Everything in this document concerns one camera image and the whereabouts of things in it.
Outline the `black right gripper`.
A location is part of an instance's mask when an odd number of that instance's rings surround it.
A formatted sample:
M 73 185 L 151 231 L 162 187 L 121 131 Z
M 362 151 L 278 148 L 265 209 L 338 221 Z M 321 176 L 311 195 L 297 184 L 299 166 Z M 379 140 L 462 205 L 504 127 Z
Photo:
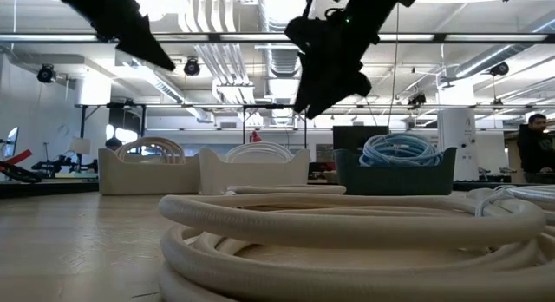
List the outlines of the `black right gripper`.
M 298 16 L 285 35 L 298 46 L 303 73 L 294 111 L 314 119 L 349 95 L 366 97 L 372 89 L 367 76 L 340 66 L 324 67 L 325 59 L 357 65 L 369 45 L 381 41 L 381 0 L 349 0 L 342 9 L 327 10 L 324 19 Z

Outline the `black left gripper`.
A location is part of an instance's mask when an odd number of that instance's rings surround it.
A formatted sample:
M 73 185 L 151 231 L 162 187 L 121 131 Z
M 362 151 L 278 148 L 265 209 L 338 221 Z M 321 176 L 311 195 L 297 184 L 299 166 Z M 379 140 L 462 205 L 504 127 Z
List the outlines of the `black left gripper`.
M 148 16 L 135 0 L 60 0 L 85 18 L 102 42 L 118 40 L 117 49 L 163 69 L 175 65 L 150 30 Z

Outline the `black background monitor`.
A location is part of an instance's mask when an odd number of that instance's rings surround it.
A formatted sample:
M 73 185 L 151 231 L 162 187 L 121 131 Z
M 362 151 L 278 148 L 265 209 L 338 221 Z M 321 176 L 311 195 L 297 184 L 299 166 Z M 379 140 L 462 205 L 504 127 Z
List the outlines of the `black background monitor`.
M 333 149 L 347 149 L 354 153 L 361 153 L 366 141 L 376 135 L 387 135 L 386 126 L 334 126 Z

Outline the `dark green plastic bin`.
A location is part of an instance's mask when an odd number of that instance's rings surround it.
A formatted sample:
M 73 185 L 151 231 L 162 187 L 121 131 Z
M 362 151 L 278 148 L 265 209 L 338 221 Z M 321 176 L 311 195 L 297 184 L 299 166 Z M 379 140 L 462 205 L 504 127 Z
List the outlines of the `dark green plastic bin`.
M 346 194 L 367 196 L 449 195 L 455 158 L 456 148 L 448 148 L 432 167 L 364 167 L 349 150 L 334 151 L 338 184 Z

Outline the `white lampshade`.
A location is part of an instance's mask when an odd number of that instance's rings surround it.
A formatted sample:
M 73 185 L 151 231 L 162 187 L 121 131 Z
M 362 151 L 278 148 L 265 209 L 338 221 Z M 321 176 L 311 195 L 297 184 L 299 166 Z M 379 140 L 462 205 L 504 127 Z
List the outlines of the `white lampshade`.
M 75 154 L 89 155 L 91 152 L 91 141 L 87 138 L 74 137 L 69 144 L 69 151 Z

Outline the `white plastic bin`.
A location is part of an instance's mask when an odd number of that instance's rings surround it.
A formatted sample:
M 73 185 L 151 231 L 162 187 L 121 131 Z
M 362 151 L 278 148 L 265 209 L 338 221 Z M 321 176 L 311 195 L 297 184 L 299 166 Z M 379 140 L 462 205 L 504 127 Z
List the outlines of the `white plastic bin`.
M 199 153 L 200 192 L 219 195 L 231 186 L 305 185 L 310 151 L 303 149 L 285 163 L 229 163 L 211 149 Z

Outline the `white room column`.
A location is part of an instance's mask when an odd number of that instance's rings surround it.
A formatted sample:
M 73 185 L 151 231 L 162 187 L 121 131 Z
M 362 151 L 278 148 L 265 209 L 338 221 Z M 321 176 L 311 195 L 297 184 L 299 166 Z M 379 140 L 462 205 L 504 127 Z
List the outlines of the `white room column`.
M 455 181 L 479 179 L 473 85 L 450 85 L 438 90 L 439 143 L 442 149 L 456 148 Z

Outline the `beige plastic bin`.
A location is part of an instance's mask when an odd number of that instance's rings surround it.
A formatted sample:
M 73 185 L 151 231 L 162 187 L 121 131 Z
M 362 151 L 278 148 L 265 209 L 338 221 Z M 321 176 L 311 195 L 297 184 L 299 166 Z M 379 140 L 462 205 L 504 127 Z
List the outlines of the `beige plastic bin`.
M 199 157 L 183 164 L 122 161 L 113 150 L 98 150 L 99 191 L 103 195 L 196 194 Z

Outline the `background computer monitor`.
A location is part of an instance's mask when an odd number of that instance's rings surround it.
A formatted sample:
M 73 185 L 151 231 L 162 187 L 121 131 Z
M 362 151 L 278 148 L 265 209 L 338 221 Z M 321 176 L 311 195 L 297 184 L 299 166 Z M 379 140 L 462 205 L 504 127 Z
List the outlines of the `background computer monitor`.
M 5 159 L 11 158 L 16 154 L 16 145 L 19 134 L 19 127 L 14 127 L 8 133 L 4 142 L 3 157 Z

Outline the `silver ceiling air duct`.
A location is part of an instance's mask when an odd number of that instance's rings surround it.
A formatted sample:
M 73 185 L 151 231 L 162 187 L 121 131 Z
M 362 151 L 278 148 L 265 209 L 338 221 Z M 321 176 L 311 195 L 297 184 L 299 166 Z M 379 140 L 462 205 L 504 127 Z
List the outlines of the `silver ceiling air duct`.
M 304 7 L 305 0 L 258 0 L 262 30 L 284 33 L 289 21 L 303 14 Z M 291 77 L 298 71 L 296 50 L 270 49 L 266 60 L 275 76 Z
M 538 18 L 519 31 L 520 33 L 555 33 L 555 10 Z M 492 46 L 484 52 L 478 54 L 467 62 L 462 63 L 453 69 L 445 78 L 446 80 L 458 80 L 476 75 L 490 69 L 505 60 L 516 56 L 519 53 L 532 47 L 528 43 L 501 44 Z

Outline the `black background rig frame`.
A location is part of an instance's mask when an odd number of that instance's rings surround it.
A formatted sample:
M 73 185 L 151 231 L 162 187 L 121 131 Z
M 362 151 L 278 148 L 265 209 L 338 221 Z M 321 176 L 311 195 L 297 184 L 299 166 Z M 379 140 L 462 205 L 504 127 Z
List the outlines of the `black background rig frame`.
M 294 133 L 303 137 L 303 147 L 308 147 L 308 123 L 305 114 L 293 113 L 290 126 L 271 124 L 264 117 L 276 110 L 292 109 L 290 104 L 226 104 L 226 103 L 177 103 L 148 104 L 134 102 L 110 102 L 107 104 L 77 104 L 81 110 L 81 128 L 85 121 L 100 109 L 138 109 L 139 136 L 154 132 L 239 132 L 241 142 L 248 141 L 253 131 L 276 134 Z

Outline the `black aluminium table frame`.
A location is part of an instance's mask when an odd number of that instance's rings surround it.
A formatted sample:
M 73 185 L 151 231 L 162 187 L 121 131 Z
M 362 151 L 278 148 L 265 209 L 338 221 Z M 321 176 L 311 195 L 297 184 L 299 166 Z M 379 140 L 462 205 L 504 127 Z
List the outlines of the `black aluminium table frame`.
M 482 181 L 457 181 L 453 184 L 454 191 L 467 192 L 478 188 L 496 188 L 508 186 L 508 183 L 482 182 Z M 97 192 L 97 181 L 70 181 L 70 182 L 41 182 L 36 184 L 0 182 L 0 200 L 29 198 L 57 194 L 81 194 Z

